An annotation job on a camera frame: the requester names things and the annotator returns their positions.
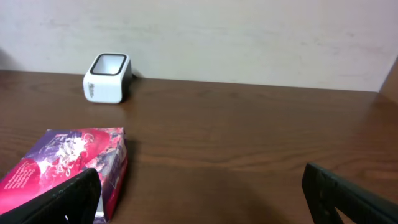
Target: white square device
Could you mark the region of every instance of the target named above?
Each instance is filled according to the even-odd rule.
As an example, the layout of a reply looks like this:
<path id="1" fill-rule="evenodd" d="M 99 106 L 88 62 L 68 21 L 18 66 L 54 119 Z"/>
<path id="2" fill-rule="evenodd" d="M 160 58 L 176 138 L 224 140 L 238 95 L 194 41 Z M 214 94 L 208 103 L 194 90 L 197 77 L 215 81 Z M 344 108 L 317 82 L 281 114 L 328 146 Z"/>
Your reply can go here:
<path id="1" fill-rule="evenodd" d="M 83 79 L 85 97 L 95 103 L 120 103 L 127 96 L 131 80 L 128 55 L 100 54 Z"/>

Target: wood grain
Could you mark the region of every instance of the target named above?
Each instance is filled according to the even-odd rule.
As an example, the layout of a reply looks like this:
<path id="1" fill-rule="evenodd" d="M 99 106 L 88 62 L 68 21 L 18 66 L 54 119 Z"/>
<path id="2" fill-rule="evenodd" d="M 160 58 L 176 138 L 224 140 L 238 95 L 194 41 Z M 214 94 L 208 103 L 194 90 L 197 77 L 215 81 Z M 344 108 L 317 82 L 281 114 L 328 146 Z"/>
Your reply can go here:
<path id="1" fill-rule="evenodd" d="M 115 224 L 311 223 L 310 161 L 398 202 L 398 107 L 377 93 L 141 80 L 101 105 L 82 78 L 0 72 L 1 177 L 46 129 L 124 126 Z"/>

